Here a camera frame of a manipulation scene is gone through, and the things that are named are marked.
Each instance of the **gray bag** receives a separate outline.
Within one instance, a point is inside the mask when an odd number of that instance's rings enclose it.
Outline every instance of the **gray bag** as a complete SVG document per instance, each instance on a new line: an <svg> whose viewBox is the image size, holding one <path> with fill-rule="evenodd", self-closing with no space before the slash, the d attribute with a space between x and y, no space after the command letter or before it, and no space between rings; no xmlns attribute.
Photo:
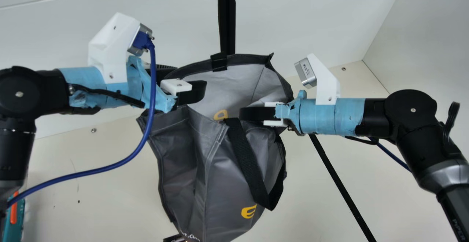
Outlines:
<svg viewBox="0 0 469 242"><path fill-rule="evenodd" d="M270 56L230 55L171 72L166 79L207 82L203 100L154 116L148 140L158 159L159 193L171 222L192 242L244 234L283 191L283 129L240 121L240 108L293 100ZM137 119L144 129L147 117Z"/></svg>

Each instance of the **black bag handle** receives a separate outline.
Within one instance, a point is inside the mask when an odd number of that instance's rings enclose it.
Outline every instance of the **black bag handle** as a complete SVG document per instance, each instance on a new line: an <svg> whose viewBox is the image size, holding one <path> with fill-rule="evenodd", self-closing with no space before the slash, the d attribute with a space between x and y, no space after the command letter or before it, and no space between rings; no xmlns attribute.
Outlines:
<svg viewBox="0 0 469 242"><path fill-rule="evenodd" d="M277 181L271 192L268 194L263 182L262 172L259 168L258 160L254 155L251 145L246 138L246 132L241 126L238 118L225 119L229 126L228 138L233 146L234 154L238 160L239 167L248 182L249 189L254 201L268 210L273 210L277 206L283 192L283 179L285 178L286 162L277 176Z"/></svg>

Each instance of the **white mount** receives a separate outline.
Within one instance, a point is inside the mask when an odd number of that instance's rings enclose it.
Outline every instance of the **white mount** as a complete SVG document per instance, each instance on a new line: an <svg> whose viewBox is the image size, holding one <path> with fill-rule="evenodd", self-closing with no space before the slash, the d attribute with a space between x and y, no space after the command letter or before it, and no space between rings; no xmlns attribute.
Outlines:
<svg viewBox="0 0 469 242"><path fill-rule="evenodd" d="M116 13L88 44L88 66L101 72L104 83L127 82L127 50L132 46L140 22Z"/></svg>
<svg viewBox="0 0 469 242"><path fill-rule="evenodd" d="M335 105L340 98L340 83L314 54L296 63L295 68L305 87L317 86L317 105Z"/></svg>

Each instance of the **bolt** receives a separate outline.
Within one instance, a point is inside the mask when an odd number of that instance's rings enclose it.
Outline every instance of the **bolt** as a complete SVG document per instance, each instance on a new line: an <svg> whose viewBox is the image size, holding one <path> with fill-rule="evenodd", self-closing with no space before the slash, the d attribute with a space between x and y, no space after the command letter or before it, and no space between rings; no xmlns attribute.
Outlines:
<svg viewBox="0 0 469 242"><path fill-rule="evenodd" d="M69 92L70 92L70 95L73 95L75 93L75 88L73 88L72 85L69 85Z"/></svg>

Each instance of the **blue tape wrapping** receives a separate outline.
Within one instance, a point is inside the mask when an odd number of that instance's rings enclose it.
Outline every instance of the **blue tape wrapping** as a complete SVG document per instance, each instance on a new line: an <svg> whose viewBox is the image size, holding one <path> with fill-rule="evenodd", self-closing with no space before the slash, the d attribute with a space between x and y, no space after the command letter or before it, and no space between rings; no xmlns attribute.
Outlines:
<svg viewBox="0 0 469 242"><path fill-rule="evenodd" d="M145 107L149 107L149 91L151 87L151 77L146 72L145 68L143 67L142 59L137 56L130 56L127 61L127 67L134 67L137 68L140 75L140 81L143 86L143 93L140 97L140 100L145 103ZM156 105L155 109L161 110L164 113L171 111L174 104L176 104L177 96L174 95L167 95L159 86L156 87Z"/></svg>
<svg viewBox="0 0 469 242"><path fill-rule="evenodd" d="M127 61L127 83L106 84L101 72L96 67L82 68L61 68L67 83L83 85L90 89L105 89L116 92L120 90L121 94L141 100L145 107L149 107L149 91L151 77L143 67L142 60L136 56L130 56ZM171 111L176 103L176 96L167 95L157 86L155 109L164 113ZM84 91L76 91L69 98L71 107L94 108L99 107L115 108L126 105L125 102L105 95L96 95Z"/></svg>
<svg viewBox="0 0 469 242"><path fill-rule="evenodd" d="M315 99L307 99L301 90L292 102L276 106L275 117L291 120L304 134L354 136L364 110L364 98L339 98L335 105L316 105Z"/></svg>

